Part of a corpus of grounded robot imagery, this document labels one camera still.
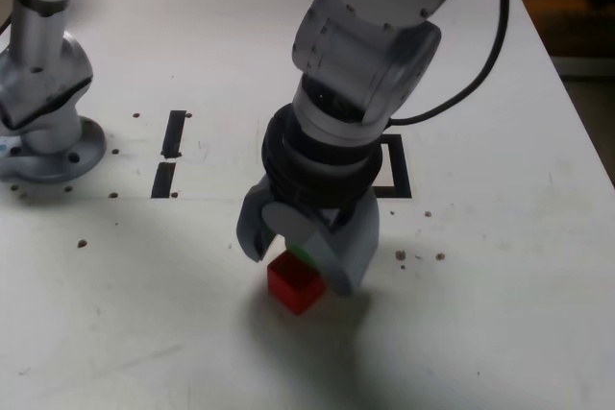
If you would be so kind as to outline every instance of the red cube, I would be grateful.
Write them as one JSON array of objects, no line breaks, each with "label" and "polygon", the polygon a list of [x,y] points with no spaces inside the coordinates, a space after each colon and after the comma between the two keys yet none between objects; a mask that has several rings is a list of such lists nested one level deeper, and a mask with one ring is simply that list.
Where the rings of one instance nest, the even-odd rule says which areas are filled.
[{"label": "red cube", "polygon": [[288,251],[267,266],[267,284],[269,293],[298,316],[327,288],[317,271]]}]

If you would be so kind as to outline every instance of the metal base plate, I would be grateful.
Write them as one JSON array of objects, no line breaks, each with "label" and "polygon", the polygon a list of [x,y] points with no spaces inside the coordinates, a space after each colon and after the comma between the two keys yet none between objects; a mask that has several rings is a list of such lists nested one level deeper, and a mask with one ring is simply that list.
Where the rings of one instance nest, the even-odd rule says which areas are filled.
[{"label": "metal base plate", "polygon": [[81,117],[83,134],[70,149],[53,155],[34,153],[19,136],[0,137],[5,151],[0,153],[0,179],[33,183],[70,181],[87,173],[107,149],[105,133],[93,120]]}]

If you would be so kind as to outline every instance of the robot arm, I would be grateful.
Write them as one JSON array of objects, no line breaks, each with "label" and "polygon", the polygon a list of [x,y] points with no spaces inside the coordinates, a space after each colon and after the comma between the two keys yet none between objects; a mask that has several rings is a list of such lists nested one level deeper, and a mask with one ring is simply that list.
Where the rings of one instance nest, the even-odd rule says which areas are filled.
[{"label": "robot arm", "polygon": [[379,139],[435,54],[427,18],[444,1],[314,0],[292,48],[303,77],[267,128],[266,175],[239,217],[249,257],[282,235],[333,291],[355,293],[379,240]]},{"label": "robot arm", "polygon": [[92,68],[64,32],[69,1],[13,0],[11,42],[0,54],[0,135],[12,147],[0,158],[0,178],[68,181],[105,152],[102,129],[75,108]]}]

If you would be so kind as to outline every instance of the white table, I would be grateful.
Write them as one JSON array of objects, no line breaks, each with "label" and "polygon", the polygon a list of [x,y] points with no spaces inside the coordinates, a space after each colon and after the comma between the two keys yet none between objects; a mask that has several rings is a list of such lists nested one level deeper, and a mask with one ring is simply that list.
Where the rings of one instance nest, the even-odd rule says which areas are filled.
[{"label": "white table", "polygon": [[[381,201],[362,296],[300,318],[267,297],[234,228],[311,1],[75,0],[80,108],[110,152],[70,193],[1,191],[0,408],[613,407],[615,194],[520,0],[476,94],[396,131],[414,198]],[[476,76],[497,5],[434,16],[441,47],[399,116]],[[171,109],[193,114],[179,198],[151,200]]]}]

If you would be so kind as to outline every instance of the black cable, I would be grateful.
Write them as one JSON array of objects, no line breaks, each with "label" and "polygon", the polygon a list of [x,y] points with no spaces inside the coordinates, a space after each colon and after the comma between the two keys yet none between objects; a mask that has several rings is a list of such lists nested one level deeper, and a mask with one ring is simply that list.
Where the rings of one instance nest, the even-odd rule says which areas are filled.
[{"label": "black cable", "polygon": [[7,20],[4,23],[2,23],[2,25],[0,25],[0,36],[4,34],[4,32],[7,30],[10,24],[11,24],[11,16],[9,15]]},{"label": "black cable", "polygon": [[471,84],[466,86],[463,90],[457,93],[446,103],[443,103],[440,106],[430,109],[423,114],[408,117],[407,119],[390,119],[388,122],[388,127],[407,126],[425,122],[426,120],[429,120],[436,115],[441,114],[445,110],[452,108],[454,105],[463,101],[466,97],[471,95],[474,90],[479,88],[479,86],[484,82],[487,76],[489,76],[489,73],[491,73],[493,66],[498,60],[500,52],[502,51],[502,46],[504,45],[504,38],[506,37],[506,29],[508,28],[509,14],[510,0],[500,0],[500,19],[498,21],[498,32],[496,33],[496,38],[493,43],[493,47],[491,48],[491,53],[489,54],[489,58],[487,58],[487,62],[485,63],[484,67]]}]

